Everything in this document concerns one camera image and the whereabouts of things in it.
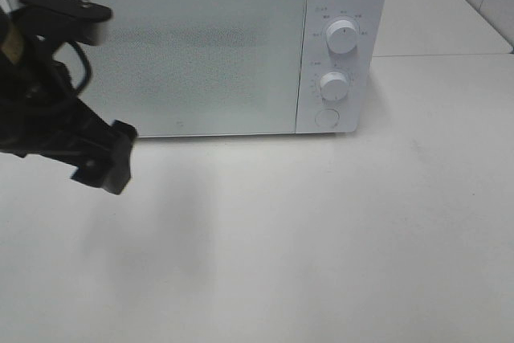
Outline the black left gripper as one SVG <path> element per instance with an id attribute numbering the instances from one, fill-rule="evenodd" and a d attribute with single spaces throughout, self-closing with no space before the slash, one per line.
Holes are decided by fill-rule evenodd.
<path id="1" fill-rule="evenodd" d="M 82 43 L 27 33 L 15 11 L 1 14 L 1 151 L 76 167 L 77 182 L 120 195 L 129 183 L 136 129 L 107 124 L 82 100 L 92 78 Z"/>

